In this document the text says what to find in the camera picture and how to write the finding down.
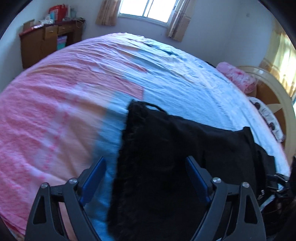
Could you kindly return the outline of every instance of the metal screw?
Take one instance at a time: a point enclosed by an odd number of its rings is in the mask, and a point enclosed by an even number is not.
[[[76,179],[76,178],[71,178],[71,179],[69,180],[69,183],[70,183],[70,184],[76,184],[76,183],[77,183],[77,179]]]
[[[214,182],[214,183],[220,183],[220,182],[221,182],[221,178],[219,178],[219,177],[214,177],[214,178],[213,178],[213,182]]]
[[[242,183],[242,186],[243,186],[244,188],[249,188],[250,184],[247,183],[247,182],[243,182],[243,183]]]
[[[48,183],[42,183],[40,187],[41,188],[47,188],[48,187]]]

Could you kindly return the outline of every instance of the drawer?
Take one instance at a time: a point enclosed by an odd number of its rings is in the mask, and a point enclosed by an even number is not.
[[[72,24],[65,24],[65,25],[59,26],[58,34],[69,33],[69,32],[72,32],[73,29],[74,27]]]
[[[44,39],[50,39],[57,36],[58,26],[49,26],[45,28]]]

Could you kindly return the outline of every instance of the blue plastic part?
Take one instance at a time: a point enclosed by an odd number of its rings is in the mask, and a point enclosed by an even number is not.
[[[202,170],[202,168],[197,164],[193,157],[187,157],[185,160],[185,166],[187,174],[197,192],[198,199],[206,204],[211,203],[211,191],[209,191],[209,186],[206,184],[205,180],[202,178],[202,175],[199,173],[198,169]],[[211,181],[211,176],[209,173],[204,173],[204,176],[209,178],[208,181]]]
[[[94,167],[93,171],[89,174],[88,178],[86,179],[84,185],[81,188],[81,197],[79,203],[83,207],[93,198],[99,183],[105,176],[106,168],[106,160],[102,157]]]

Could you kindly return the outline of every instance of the storage box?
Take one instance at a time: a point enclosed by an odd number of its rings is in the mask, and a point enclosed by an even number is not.
[[[26,31],[27,29],[32,28],[34,26],[35,26],[35,19],[32,19],[32,20],[27,21],[27,22],[24,23],[24,25],[22,27],[22,30]]]
[[[66,47],[66,43],[61,43],[57,45],[57,50],[60,50],[62,48]]]
[[[58,37],[57,39],[57,50],[60,50],[64,47],[66,47],[66,42],[67,42],[67,36],[61,36]]]

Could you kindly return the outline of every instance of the wrinkled fabric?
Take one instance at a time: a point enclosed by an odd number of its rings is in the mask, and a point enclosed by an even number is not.
[[[85,210],[102,240],[112,240],[106,215],[132,99],[221,129],[249,126],[255,142],[275,156],[277,172],[289,175],[281,145],[223,74],[155,40],[109,34],[56,51],[0,94],[0,216],[25,234],[41,183],[64,184],[104,156],[106,175]]]

